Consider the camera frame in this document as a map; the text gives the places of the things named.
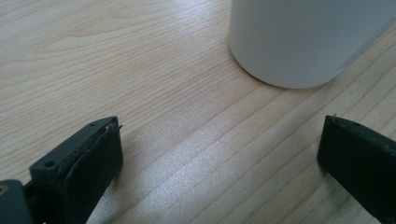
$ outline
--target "white cup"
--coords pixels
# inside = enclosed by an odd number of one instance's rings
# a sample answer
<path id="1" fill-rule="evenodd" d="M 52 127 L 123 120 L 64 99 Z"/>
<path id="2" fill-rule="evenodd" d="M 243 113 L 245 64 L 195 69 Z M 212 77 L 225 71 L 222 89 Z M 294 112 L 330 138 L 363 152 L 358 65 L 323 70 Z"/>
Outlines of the white cup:
<path id="1" fill-rule="evenodd" d="M 395 16 L 396 0 L 233 0 L 229 45 L 254 77 L 309 88 L 336 77 Z"/>

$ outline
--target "screw hole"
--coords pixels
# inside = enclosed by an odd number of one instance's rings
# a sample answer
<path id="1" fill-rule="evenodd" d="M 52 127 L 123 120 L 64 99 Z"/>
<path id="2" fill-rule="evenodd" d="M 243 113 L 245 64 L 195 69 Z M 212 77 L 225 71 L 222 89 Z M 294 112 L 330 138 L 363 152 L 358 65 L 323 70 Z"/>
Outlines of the screw hole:
<path id="1" fill-rule="evenodd" d="M 6 193 L 7 190 L 8 190 L 7 185 L 0 185 L 0 195 Z"/>
<path id="2" fill-rule="evenodd" d="M 47 168 L 50 168 L 54 165 L 55 165 L 55 161 L 46 161 L 46 163 L 44 163 L 44 166 Z"/>

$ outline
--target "black plastic part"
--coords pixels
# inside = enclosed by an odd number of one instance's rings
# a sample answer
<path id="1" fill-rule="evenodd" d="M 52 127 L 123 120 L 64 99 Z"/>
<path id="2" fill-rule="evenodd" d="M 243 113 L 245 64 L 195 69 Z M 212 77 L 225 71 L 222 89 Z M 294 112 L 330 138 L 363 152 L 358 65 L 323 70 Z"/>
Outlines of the black plastic part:
<path id="1" fill-rule="evenodd" d="M 97 120 L 30 167 L 46 223 L 85 223 L 122 166 L 117 117 Z"/>
<path id="2" fill-rule="evenodd" d="M 0 223 L 34 223 L 18 180 L 0 181 Z"/>
<path id="3" fill-rule="evenodd" d="M 372 216 L 396 223 L 396 142 L 359 123 L 328 116 L 318 163 Z"/>

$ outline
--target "light wood surface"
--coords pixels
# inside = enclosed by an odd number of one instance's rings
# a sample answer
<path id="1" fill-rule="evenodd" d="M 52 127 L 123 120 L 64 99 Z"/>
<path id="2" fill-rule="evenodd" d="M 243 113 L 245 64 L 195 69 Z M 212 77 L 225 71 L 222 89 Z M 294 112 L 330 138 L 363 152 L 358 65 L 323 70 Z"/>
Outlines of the light wood surface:
<path id="1" fill-rule="evenodd" d="M 90 223 L 377 223 L 316 154 L 325 115 L 396 139 L 396 28 L 334 81 L 284 90 L 234 60 L 230 7 L 1 1 L 0 179 L 26 183 L 34 161 L 116 115 L 124 166 Z"/>

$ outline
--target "white mug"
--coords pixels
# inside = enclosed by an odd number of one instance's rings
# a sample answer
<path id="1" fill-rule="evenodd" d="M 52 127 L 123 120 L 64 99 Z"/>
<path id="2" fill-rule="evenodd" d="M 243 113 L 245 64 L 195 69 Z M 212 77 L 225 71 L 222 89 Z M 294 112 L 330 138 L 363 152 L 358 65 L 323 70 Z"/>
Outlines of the white mug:
<path id="1" fill-rule="evenodd" d="M 254 77 L 309 88 L 336 77 L 395 16 L 396 0 L 233 0 L 229 45 Z"/>

